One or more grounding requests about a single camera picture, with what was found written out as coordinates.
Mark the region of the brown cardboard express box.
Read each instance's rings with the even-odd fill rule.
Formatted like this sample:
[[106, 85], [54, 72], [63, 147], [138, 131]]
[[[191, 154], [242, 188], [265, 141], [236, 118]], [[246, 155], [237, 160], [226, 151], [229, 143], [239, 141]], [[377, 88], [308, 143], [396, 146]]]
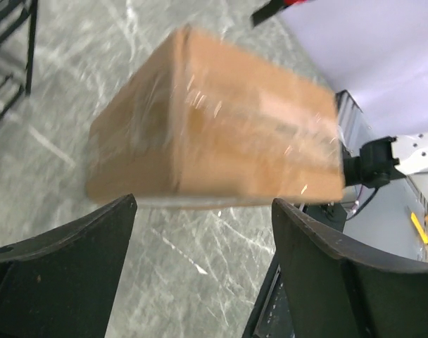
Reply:
[[85, 190], [182, 208], [343, 198], [333, 93], [190, 25], [96, 117]]

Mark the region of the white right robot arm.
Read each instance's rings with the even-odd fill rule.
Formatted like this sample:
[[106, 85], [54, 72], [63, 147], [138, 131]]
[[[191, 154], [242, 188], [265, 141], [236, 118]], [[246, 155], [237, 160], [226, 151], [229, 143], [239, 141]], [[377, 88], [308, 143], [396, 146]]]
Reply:
[[361, 146], [359, 155], [343, 160], [347, 187], [369, 189], [428, 169], [428, 133], [383, 137]]

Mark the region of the red black utility knife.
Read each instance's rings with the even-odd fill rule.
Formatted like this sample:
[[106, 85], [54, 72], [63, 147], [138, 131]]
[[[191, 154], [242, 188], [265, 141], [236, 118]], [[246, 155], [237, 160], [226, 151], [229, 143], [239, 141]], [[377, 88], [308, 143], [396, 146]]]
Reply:
[[310, 0], [270, 0], [251, 14], [251, 26], [257, 27], [289, 7], [310, 2]]

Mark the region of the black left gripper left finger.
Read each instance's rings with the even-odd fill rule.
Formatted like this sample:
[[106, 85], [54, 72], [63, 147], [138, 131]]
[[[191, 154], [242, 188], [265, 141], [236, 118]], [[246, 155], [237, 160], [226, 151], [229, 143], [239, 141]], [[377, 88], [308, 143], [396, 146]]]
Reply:
[[0, 337], [104, 337], [136, 211], [129, 194], [0, 247]]

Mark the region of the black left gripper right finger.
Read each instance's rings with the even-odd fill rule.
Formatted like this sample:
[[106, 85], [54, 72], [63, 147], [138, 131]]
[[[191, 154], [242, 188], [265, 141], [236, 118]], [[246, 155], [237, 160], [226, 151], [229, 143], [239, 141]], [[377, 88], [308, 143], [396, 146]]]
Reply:
[[428, 337], [428, 263], [327, 227], [282, 199], [272, 228], [297, 337]]

